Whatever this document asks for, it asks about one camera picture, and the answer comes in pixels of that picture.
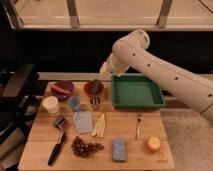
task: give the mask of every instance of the floor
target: floor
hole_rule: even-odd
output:
[[[212,171],[213,127],[180,101],[167,99],[166,103],[166,107],[161,109],[161,116],[175,161],[175,171]],[[4,168],[18,163],[24,144],[23,136],[17,129],[0,146],[0,163]]]

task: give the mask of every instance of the blue cup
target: blue cup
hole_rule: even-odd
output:
[[[80,111],[80,99],[78,96],[71,96],[68,101],[68,105],[73,110],[73,112]]]

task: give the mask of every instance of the white napkin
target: white napkin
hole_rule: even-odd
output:
[[[90,111],[78,111],[73,114],[73,122],[76,130],[83,133],[91,133],[93,130],[92,113]]]

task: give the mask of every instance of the black knife handle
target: black knife handle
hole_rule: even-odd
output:
[[[49,160],[48,160],[48,165],[49,165],[49,166],[52,164],[52,162],[53,162],[53,161],[55,160],[55,158],[57,157],[58,152],[59,152],[59,150],[60,150],[60,148],[61,148],[61,145],[62,145],[62,143],[59,143],[59,144],[56,144],[56,145],[55,145],[55,147],[54,147],[54,149],[53,149],[53,151],[52,151],[52,153],[51,153],[51,155],[50,155],[50,158],[49,158]]]

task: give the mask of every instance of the glass panel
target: glass panel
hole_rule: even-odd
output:
[[[18,0],[15,7],[24,27],[70,27],[66,0]]]
[[[13,0],[23,28],[68,28],[71,0]],[[78,29],[159,29],[163,0],[75,0]],[[213,30],[212,0],[173,0],[164,29]]]
[[[162,0],[76,0],[80,26],[155,25]],[[25,27],[70,27],[67,0],[18,0]]]
[[[173,0],[167,26],[173,28],[213,28],[212,0]]]

